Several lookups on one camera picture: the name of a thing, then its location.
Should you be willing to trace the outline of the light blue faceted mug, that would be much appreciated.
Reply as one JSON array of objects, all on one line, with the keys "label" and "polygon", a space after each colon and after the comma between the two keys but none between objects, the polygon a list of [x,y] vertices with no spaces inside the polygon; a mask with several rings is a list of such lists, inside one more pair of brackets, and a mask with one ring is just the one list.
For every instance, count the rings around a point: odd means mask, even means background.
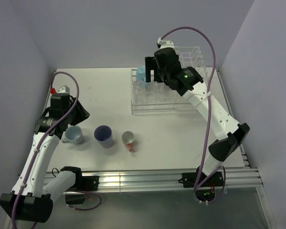
[{"label": "light blue faceted mug", "polygon": [[139,66],[136,69],[136,79],[144,83],[146,82],[145,66]]}]

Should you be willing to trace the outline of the clear glass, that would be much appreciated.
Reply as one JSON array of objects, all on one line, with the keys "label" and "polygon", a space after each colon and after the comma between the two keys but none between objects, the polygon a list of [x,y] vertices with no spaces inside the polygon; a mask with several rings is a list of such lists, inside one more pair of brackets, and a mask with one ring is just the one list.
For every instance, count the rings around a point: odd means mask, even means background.
[{"label": "clear glass", "polygon": [[142,80],[136,80],[133,83],[133,94],[143,95],[147,92],[147,83]]},{"label": "clear glass", "polygon": [[164,83],[150,82],[147,84],[148,97],[151,100],[162,100],[164,98],[166,85]]}]

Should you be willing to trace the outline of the purple tumbler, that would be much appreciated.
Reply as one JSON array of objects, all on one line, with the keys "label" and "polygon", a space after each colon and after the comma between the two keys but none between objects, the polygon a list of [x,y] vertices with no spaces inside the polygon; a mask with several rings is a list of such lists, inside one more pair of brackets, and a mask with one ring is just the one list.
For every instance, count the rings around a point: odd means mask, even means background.
[{"label": "purple tumbler", "polygon": [[113,145],[112,130],[106,125],[101,125],[94,130],[94,138],[103,148],[110,148]]}]

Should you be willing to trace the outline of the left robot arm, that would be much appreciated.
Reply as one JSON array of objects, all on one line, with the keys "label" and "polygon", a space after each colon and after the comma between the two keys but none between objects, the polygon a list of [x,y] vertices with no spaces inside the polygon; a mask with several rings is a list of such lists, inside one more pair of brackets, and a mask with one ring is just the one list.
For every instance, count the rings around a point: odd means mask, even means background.
[{"label": "left robot arm", "polygon": [[44,223],[63,192],[84,191],[79,167],[64,166],[48,184],[44,184],[44,179],[63,133],[68,126],[75,126],[89,116],[77,97],[69,93],[51,96],[50,106],[35,123],[31,150],[23,171],[11,192],[0,197],[0,206],[13,224],[18,220]]}]

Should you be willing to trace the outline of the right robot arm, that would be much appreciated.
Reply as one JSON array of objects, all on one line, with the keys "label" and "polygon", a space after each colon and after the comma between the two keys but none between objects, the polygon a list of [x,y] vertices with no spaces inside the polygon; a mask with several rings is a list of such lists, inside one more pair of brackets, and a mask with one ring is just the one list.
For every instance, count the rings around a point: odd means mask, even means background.
[{"label": "right robot arm", "polygon": [[145,58],[145,77],[164,83],[187,100],[207,121],[201,164],[194,189],[207,186],[223,162],[243,143],[250,127],[239,123],[210,92],[210,82],[205,82],[192,66],[182,67],[174,48],[157,50]]}]

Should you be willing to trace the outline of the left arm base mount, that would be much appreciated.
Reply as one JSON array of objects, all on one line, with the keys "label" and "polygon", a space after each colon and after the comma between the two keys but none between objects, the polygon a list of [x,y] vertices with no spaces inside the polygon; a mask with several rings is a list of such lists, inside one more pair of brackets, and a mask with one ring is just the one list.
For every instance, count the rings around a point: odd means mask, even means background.
[{"label": "left arm base mount", "polygon": [[88,194],[80,193],[78,191],[97,191],[99,185],[99,176],[83,176],[81,183],[77,187],[70,187],[67,191],[74,192],[74,194],[66,194],[65,202],[68,205],[81,205],[84,203]]}]

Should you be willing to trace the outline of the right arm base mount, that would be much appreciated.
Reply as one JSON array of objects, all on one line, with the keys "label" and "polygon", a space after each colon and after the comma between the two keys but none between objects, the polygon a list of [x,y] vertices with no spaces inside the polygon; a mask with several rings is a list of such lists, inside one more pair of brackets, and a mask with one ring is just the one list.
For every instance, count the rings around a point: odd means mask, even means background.
[{"label": "right arm base mount", "polygon": [[[181,178],[178,180],[179,184],[183,185],[183,188],[194,188],[198,172],[182,173]],[[199,184],[206,178],[206,175],[201,174],[198,181],[198,188],[194,192],[195,197],[199,203],[205,203],[208,205],[214,201],[216,195],[220,192],[216,192],[217,188],[225,188],[225,173],[215,172],[210,178],[208,178],[201,186]]]}]

